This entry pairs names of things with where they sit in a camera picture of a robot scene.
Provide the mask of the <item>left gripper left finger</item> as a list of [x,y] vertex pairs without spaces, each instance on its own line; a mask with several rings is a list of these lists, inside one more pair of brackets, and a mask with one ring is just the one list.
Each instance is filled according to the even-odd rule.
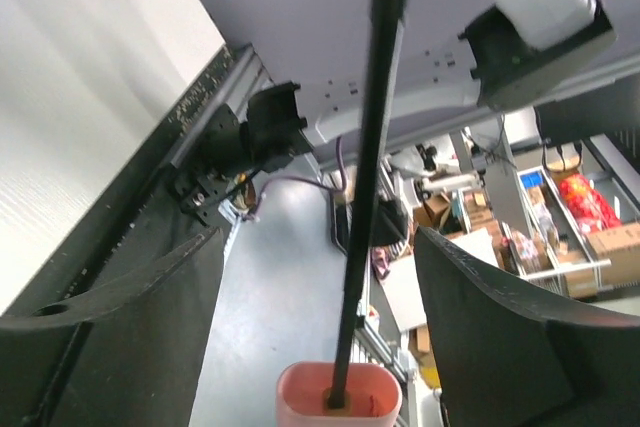
[[84,294],[2,317],[2,425],[188,425],[224,245],[210,228]]

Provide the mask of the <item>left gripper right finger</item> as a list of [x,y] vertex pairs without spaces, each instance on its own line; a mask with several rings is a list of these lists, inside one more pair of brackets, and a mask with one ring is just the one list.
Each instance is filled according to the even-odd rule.
[[638,317],[537,287],[432,229],[414,254],[450,425],[638,425]]

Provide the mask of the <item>pink folding umbrella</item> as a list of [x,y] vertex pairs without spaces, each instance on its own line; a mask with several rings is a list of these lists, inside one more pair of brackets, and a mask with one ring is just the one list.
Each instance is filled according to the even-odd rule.
[[388,370],[365,363],[351,374],[365,268],[377,208],[378,168],[390,121],[407,0],[371,0],[371,33],[362,103],[359,160],[343,301],[333,362],[287,367],[276,387],[279,426],[392,426],[400,387]]

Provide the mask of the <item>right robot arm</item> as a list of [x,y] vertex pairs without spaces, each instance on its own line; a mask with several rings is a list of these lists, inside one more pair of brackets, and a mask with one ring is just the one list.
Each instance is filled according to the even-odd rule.
[[365,78],[287,82],[254,94],[240,128],[243,147],[272,172],[354,132],[360,159],[376,163],[392,119],[435,112],[445,122],[464,108],[518,109],[615,39],[602,0],[492,1],[442,47],[401,59],[408,0],[371,0]]

